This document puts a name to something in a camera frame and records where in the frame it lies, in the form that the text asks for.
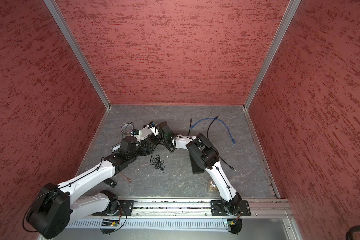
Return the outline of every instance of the textured red wall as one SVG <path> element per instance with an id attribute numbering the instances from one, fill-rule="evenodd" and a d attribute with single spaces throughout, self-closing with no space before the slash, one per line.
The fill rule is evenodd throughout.
<path id="1" fill-rule="evenodd" d="M 75 175 L 104 111 L 43 1 L 0 0 L 0 240 L 36 238 L 21 218 Z"/>
<path id="2" fill-rule="evenodd" d="M 289 0 L 56 0 L 113 104 L 243 104 Z"/>
<path id="3" fill-rule="evenodd" d="M 304 240 L 360 224 L 360 1 L 306 0 L 250 105 Z"/>

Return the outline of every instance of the black mounting plate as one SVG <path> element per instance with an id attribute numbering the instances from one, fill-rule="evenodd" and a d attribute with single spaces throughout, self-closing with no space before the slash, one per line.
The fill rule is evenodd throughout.
<path id="1" fill-rule="evenodd" d="M 132 214 L 133 210 L 133 203 L 134 200 L 119 200 L 119 205 L 121 206 L 121 209 L 123 210 L 122 216 L 130 216 Z M 92 214 L 92 216 L 105 216 L 105 217 L 113 217 L 105 214 L 105 211 L 103 212 L 96 212 Z"/>
<path id="2" fill-rule="evenodd" d="M 248 204 L 248 201 L 242 200 L 240 205 L 240 213 L 241 216 L 250 216 L 251 215 L 251 210 L 250 210 L 250 206 Z M 212 216 L 229 216 L 225 211 L 224 211 L 224 202 L 222 200 L 211 200 L 211 213 Z"/>

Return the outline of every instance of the marbled gray surface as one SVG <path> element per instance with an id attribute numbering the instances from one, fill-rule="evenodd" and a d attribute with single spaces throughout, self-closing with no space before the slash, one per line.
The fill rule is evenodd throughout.
<path id="1" fill-rule="evenodd" d="M 236 145 L 233 145 L 225 126 L 215 121 L 209 131 L 209 138 L 219 154 L 236 171 L 221 163 L 231 184 L 242 198 L 271 197 L 260 159 L 254 146 L 243 109 L 240 106 L 155 106 L 155 105 L 114 105 L 106 119 L 106 123 L 96 141 L 90 157 L 83 162 L 81 173 L 96 165 L 101 157 L 110 155 L 111 146 L 121 140 L 120 128 L 125 123 L 134 122 L 136 129 L 154 121 L 157 124 L 166 121 L 174 133 L 187 135 L 190 118 L 196 123 L 202 118 L 219 116 L 229 127 Z M 206 131 L 211 120 L 205 120 Z M 198 123 L 191 136 L 202 131 L 204 122 Z M 154 155 L 164 160 L 165 170 L 162 172 L 149 165 L 150 156 L 138 157 L 125 168 L 122 173 L 112 177 L 117 182 L 115 188 L 104 183 L 98 184 L 85 195 L 97 194 L 100 190 L 109 189 L 118 196 L 136 197 L 219 197 L 219 193 L 208 193 L 207 184 L 211 179 L 207 172 L 192 174 L 187 150 L 177 149 L 174 153 L 159 145 Z"/>

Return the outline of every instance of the blue cable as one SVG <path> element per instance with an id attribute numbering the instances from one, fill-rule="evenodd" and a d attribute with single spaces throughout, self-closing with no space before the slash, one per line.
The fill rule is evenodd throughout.
<path id="1" fill-rule="evenodd" d="M 197 121 L 195 124 L 193 124 L 193 125 L 192 125 L 192 127 L 190 127 L 189 129 L 194 128 L 196 124 L 198 124 L 199 122 L 201 122 L 201 121 L 203 121 L 203 120 L 207 120 L 207 119 L 215 119 L 215 120 L 217 120 L 217 121 L 222 122 L 222 123 L 225 125 L 225 127 L 227 128 L 228 133 L 229 133 L 229 135 L 231 136 L 231 139 L 232 139 L 233 144 L 234 144 L 234 145 L 236 145 L 236 142 L 235 142 L 235 140 L 233 139 L 232 134 L 231 134 L 231 132 L 229 131 L 228 126 L 227 126 L 227 125 L 226 125 L 223 121 L 221 121 L 221 120 L 220 120 L 220 119 L 218 119 L 218 118 L 203 118 L 203 119 L 201 119 L 201 120 Z"/>

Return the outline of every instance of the metal corner post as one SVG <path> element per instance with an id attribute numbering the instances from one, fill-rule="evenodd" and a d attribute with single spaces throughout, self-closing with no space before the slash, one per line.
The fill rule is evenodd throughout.
<path id="1" fill-rule="evenodd" d="M 72 51 L 74 52 L 77 59 L 79 60 L 79 63 L 81 64 L 84 71 L 86 72 L 86 74 L 87 74 L 89 80 L 91 81 L 93 87 L 95 88 L 97 94 L 101 98 L 101 101 L 104 103 L 105 107 L 107 109 L 109 109 L 110 102 L 109 102 L 106 94 L 104 93 L 99 81 L 97 80 L 95 73 L 92 71 L 91 66 L 89 65 L 86 57 L 84 56 L 79 45 L 77 44 L 77 41 L 76 41 L 75 37 L 73 36 L 71 30 L 69 29 L 67 22 L 64 20 L 64 17 L 62 16 L 56 2 L 54 0 L 44 0 L 44 3 L 47 5 L 49 11 L 52 14 L 52 17 L 55 19 L 62 34 L 64 35 L 65 39 L 71 46 Z"/>
<path id="2" fill-rule="evenodd" d="M 250 93 L 248 94 L 248 97 L 244 103 L 244 109 L 248 110 L 249 106 L 254 98 L 254 95 L 256 94 L 257 89 L 259 88 L 261 81 L 264 78 L 265 73 L 268 70 L 269 65 L 271 64 L 271 61 L 279 48 L 279 45 L 281 43 L 281 40 L 284 37 L 285 32 L 288 29 L 289 24 L 291 23 L 291 20 L 293 18 L 293 15 L 295 14 L 301 0 L 291 0 L 287 6 L 287 9 L 285 10 L 284 16 L 281 19 L 280 25 L 276 31 L 276 34 L 273 38 L 273 41 L 271 43 L 271 46 L 269 47 L 269 50 L 267 52 L 267 55 L 265 56 L 264 62 L 261 65 L 261 68 L 259 70 L 259 74 L 257 75 L 256 79 L 254 80 L 254 84 L 250 90 Z"/>

